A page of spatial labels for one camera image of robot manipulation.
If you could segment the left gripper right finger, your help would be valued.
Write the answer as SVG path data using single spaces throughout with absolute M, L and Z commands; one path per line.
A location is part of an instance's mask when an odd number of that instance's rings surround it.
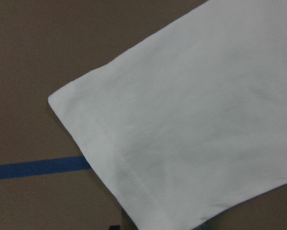
M 199 230 L 211 230 L 211 228 L 207 225 L 201 225 L 199 226 Z

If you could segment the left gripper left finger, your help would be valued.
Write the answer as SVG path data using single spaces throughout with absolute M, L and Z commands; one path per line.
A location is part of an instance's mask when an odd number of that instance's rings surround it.
M 108 230 L 120 230 L 120 226 L 119 225 L 113 225 L 113 226 L 110 226 Z

